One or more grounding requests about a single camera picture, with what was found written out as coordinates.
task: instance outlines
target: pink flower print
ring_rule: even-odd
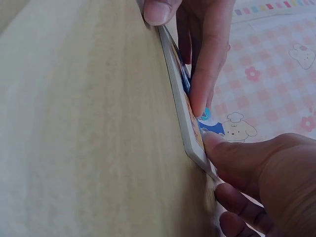
[[[256,70],[255,67],[250,67],[245,70],[247,79],[250,81],[259,81],[259,76],[261,75],[261,72]]]
[[[311,132],[314,128],[316,128],[316,123],[313,117],[302,117],[301,127],[307,132]]]
[[[300,47],[300,49],[301,49],[302,51],[306,51],[306,50],[307,50],[306,46],[303,46],[303,45]]]

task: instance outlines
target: light wood grain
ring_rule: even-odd
[[[31,0],[0,36],[0,89],[0,236],[212,236],[135,1]]]

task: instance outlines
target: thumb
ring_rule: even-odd
[[[253,181],[259,179],[277,153],[302,144],[315,144],[315,140],[298,134],[283,134],[259,143],[230,143],[213,132],[206,133],[203,139],[206,154],[219,173]]]
[[[144,18],[148,24],[159,26],[168,23],[182,0],[145,0]]]

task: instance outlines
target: cartoon dog print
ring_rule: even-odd
[[[227,116],[229,121],[223,123],[225,134],[221,134],[225,140],[230,142],[245,142],[248,137],[257,135],[257,130],[242,120],[243,115],[237,112]]]
[[[315,52],[304,45],[295,44],[289,51],[291,58],[295,59],[303,69],[309,69],[315,61]]]

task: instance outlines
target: card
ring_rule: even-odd
[[[187,155],[212,178],[217,179],[216,169],[206,157],[202,133],[214,130],[224,133],[220,123],[215,123],[208,109],[202,117],[196,118],[192,112],[188,94],[190,75],[183,63],[179,49],[166,27],[159,27],[159,33],[169,72],[172,92],[180,123],[181,135]]]

